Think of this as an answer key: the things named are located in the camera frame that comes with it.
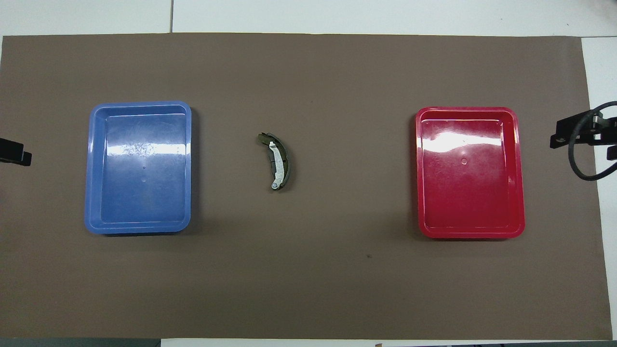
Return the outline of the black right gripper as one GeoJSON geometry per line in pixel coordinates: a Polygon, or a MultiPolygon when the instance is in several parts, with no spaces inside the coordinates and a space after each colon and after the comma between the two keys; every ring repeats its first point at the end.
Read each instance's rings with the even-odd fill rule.
{"type": "MultiPolygon", "coordinates": [[[[575,126],[586,115],[586,112],[566,117],[556,123],[555,134],[550,137],[551,149],[564,147],[568,144],[575,126]]],[[[598,145],[595,136],[600,134],[602,144],[617,144],[617,117],[603,119],[600,131],[600,112],[593,113],[590,120],[586,121],[580,128],[575,144],[586,144],[589,146],[598,145]]],[[[606,160],[617,160],[617,145],[606,148],[606,160]]]]}

